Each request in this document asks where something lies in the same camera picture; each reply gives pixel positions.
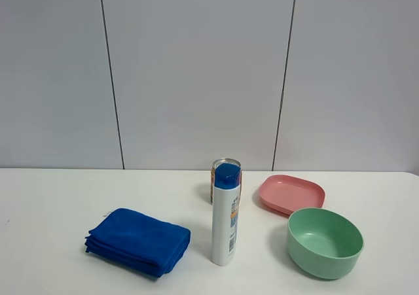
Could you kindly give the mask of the gold drink can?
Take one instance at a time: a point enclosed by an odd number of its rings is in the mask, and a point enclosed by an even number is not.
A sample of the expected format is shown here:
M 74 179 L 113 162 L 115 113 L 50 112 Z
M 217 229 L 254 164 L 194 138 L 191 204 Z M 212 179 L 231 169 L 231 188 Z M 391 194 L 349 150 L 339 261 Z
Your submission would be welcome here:
M 210 184 L 210 202 L 213 203 L 213 185 L 215 181 L 215 170 L 221 165 L 221 164 L 232 164 L 236 167 L 242 168 L 241 163 L 238 160 L 235 160 L 233 158 L 220 158 L 213 162 L 211 167 L 211 184 Z

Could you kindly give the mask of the white bottle with blue cap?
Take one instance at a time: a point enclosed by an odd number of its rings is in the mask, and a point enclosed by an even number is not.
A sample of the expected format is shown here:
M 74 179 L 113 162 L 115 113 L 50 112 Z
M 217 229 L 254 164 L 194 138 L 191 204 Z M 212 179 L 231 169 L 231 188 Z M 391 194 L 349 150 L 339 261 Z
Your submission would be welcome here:
M 211 261 L 228 265 L 235 253 L 240 206 L 241 169 L 221 164 L 215 170 L 211 232 Z

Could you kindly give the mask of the folded blue microfiber cloth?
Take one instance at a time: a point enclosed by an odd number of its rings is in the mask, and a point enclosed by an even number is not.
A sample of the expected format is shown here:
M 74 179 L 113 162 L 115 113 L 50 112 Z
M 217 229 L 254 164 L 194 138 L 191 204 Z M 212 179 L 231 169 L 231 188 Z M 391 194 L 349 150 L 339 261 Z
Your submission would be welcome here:
M 159 278 L 173 270 L 191 241 L 191 231 L 119 208 L 86 237 L 86 252 Z

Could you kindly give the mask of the green plastic bowl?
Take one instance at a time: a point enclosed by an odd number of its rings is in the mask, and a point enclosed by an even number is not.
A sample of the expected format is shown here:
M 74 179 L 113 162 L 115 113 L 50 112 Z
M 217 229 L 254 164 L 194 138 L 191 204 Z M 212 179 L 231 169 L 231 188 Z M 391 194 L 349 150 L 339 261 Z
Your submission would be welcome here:
M 306 273 L 325 280 L 349 274 L 364 248 L 357 227 L 343 216 L 321 208 L 304 208 L 287 223 L 287 251 Z

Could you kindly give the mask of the pink square plate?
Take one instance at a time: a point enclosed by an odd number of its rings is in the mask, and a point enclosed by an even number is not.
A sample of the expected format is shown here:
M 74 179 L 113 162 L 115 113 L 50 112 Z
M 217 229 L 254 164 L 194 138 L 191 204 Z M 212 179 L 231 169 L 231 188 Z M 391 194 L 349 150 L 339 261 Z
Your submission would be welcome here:
M 307 207 L 322 208 L 325 191 L 318 184 L 289 175 L 273 175 L 259 187 L 265 206 L 285 215 Z

